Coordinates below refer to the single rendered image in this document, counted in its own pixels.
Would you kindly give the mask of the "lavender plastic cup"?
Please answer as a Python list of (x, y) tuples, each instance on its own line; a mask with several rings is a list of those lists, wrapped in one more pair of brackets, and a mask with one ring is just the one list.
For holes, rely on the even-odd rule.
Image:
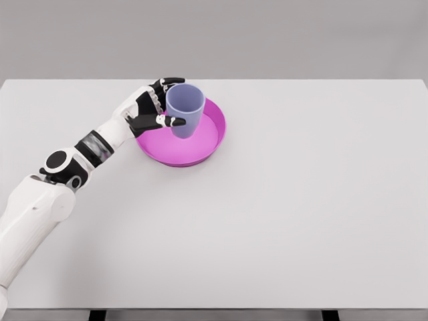
[(194, 134), (199, 125), (205, 101), (204, 93), (192, 84), (176, 84), (167, 91), (167, 115), (186, 121), (185, 125), (172, 127), (176, 137), (186, 139)]

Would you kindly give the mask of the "magenta round plate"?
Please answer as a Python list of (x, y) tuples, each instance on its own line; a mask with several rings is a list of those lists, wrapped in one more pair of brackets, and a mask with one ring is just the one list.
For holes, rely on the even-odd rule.
[(141, 150), (153, 160), (170, 167), (191, 167), (208, 159), (225, 138), (227, 123), (223, 111), (210, 99), (195, 133), (176, 137), (171, 128), (145, 132), (136, 139)]

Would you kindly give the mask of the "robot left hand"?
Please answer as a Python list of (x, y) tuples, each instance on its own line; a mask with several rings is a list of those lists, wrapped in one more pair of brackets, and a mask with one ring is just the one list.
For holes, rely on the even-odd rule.
[(167, 92), (173, 86), (184, 83), (184, 78), (171, 77), (140, 87), (115, 109), (113, 115), (125, 121), (125, 127), (135, 138), (149, 130), (184, 126), (187, 123), (185, 119), (166, 115)]

